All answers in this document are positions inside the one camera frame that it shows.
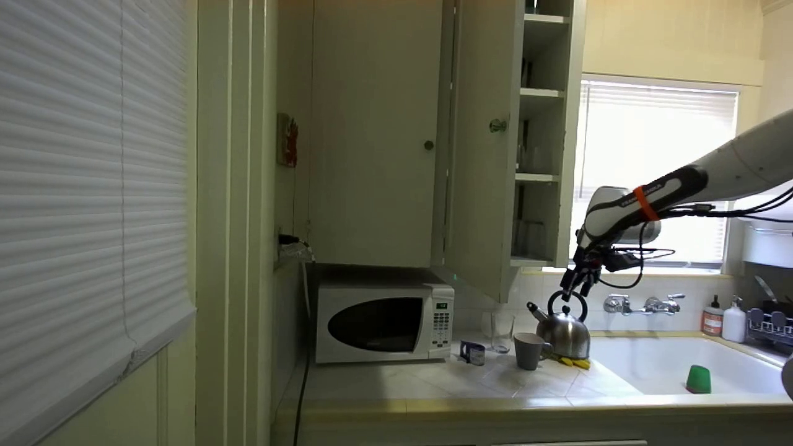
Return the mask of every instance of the white door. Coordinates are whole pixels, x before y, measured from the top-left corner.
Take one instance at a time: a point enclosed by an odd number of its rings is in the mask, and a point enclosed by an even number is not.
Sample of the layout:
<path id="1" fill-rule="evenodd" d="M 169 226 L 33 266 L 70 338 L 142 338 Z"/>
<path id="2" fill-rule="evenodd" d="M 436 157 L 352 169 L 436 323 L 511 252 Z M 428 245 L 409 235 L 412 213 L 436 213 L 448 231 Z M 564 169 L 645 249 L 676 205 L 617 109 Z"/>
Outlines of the white door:
<path id="1" fill-rule="evenodd" d="M 519 0 L 461 0 L 448 270 L 506 299 L 518 145 Z"/>
<path id="2" fill-rule="evenodd" d="M 315 0 L 309 242 L 428 266 L 440 0 Z"/>

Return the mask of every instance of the cabinet handle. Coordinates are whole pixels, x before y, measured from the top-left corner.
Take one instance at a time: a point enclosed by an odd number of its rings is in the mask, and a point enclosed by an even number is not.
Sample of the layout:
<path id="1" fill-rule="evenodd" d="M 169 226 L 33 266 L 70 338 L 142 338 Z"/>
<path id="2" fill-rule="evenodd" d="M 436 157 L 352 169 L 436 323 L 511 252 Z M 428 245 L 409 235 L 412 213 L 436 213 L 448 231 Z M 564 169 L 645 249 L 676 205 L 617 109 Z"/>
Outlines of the cabinet handle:
<path id="1" fill-rule="evenodd" d="M 489 130 L 491 130 L 493 133 L 506 132 L 506 120 L 493 120 L 493 121 L 489 125 Z"/>

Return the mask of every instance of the microwave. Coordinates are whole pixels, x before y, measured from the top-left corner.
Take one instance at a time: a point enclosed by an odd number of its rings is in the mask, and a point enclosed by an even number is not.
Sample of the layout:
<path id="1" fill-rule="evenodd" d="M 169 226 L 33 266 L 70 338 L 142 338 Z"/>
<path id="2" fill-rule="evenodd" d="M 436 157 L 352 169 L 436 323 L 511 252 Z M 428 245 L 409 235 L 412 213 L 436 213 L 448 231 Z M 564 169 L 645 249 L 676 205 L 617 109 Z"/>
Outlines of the microwave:
<path id="1" fill-rule="evenodd" d="M 427 363 L 450 353 L 454 287 L 344 280 L 315 296 L 315 363 Z"/>

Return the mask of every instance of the bottle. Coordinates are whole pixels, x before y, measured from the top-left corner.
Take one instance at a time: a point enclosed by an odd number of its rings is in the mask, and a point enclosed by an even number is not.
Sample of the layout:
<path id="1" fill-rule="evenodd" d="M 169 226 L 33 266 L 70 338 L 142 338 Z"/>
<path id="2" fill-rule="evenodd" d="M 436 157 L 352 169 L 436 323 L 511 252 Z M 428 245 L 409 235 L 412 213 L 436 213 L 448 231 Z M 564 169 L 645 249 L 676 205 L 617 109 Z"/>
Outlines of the bottle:
<path id="1" fill-rule="evenodd" d="M 724 313 L 719 306 L 719 296 L 713 296 L 712 306 L 702 309 L 698 330 L 712 338 L 720 338 Z"/>
<path id="2" fill-rule="evenodd" d="M 724 313 L 720 338 L 729 343 L 744 343 L 746 335 L 746 313 L 738 307 L 738 299 Z"/>

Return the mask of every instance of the window blind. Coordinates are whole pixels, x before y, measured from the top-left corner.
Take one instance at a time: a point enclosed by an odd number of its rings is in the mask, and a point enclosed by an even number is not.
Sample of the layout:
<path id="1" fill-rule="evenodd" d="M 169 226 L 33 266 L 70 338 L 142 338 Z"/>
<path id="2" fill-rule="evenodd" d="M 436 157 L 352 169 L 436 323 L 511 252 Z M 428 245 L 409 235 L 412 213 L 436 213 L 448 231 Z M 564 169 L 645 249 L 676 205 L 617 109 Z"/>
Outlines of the window blind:
<path id="1" fill-rule="evenodd" d="M 0 0 L 0 444 L 190 320 L 181 0 Z"/>
<path id="2" fill-rule="evenodd" d="M 729 142 L 735 107 L 738 94 L 729 86 L 585 79 L 573 219 L 585 219 L 596 185 L 648 184 Z M 676 256 L 660 262 L 720 266 L 724 220 L 673 219 L 662 226 L 652 245 L 673 249 Z"/>

